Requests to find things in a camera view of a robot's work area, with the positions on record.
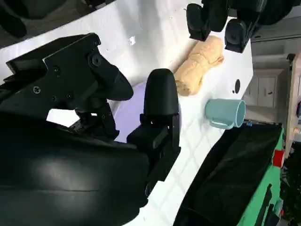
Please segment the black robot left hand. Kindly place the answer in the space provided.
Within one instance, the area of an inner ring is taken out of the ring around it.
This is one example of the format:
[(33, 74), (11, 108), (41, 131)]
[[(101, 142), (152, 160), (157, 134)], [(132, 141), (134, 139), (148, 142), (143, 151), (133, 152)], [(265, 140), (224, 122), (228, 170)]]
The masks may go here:
[(209, 33), (225, 30), (226, 49), (243, 53), (248, 41), (263, 25), (287, 16), (294, 0), (204, 0), (190, 3), (186, 20), (190, 38), (206, 41)]

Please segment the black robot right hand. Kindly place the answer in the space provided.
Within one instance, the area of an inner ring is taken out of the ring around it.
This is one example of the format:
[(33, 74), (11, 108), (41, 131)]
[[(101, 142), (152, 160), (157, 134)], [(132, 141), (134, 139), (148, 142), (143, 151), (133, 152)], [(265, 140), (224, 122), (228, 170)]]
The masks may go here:
[(140, 125), (117, 142), (110, 100), (133, 88), (97, 34), (58, 38), (8, 61), (0, 87), (0, 223), (121, 226), (133, 220), (181, 149), (173, 73), (148, 76)]

